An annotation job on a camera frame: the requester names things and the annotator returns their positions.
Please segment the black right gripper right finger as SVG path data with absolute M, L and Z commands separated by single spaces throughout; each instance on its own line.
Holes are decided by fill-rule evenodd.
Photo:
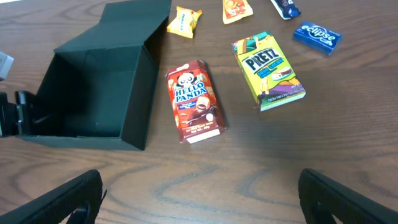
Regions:
M 387 208 L 333 179 L 303 169 L 298 180 L 300 206 L 309 224 L 374 223 L 395 224 L 397 212 Z

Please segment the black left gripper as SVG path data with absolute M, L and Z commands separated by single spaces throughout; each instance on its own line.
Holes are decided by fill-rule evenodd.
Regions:
M 16 105 L 8 102 L 7 94 L 0 93 L 0 119 L 1 137 L 22 135 L 36 135 L 35 118 L 35 95 L 29 91 L 18 90 L 15 92 Z

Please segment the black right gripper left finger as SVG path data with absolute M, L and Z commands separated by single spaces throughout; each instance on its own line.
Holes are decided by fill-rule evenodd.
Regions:
M 100 173 L 92 169 L 1 215 L 1 223 L 94 223 L 105 195 Z

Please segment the black gift box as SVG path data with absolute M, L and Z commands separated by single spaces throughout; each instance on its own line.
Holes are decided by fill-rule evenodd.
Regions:
M 97 25 L 54 51 L 35 95 L 36 135 L 52 147 L 142 151 L 170 1 L 109 3 Z

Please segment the yellow green Pretz box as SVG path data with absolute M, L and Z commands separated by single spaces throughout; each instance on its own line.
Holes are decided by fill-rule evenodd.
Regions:
M 299 100 L 306 95 L 271 32 L 261 32 L 231 45 L 259 111 Z

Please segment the red Hello Panda box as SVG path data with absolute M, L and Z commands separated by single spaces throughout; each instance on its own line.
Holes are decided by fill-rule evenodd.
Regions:
M 226 125 L 205 62 L 192 60 L 171 68 L 165 79 L 180 143 L 224 133 Z

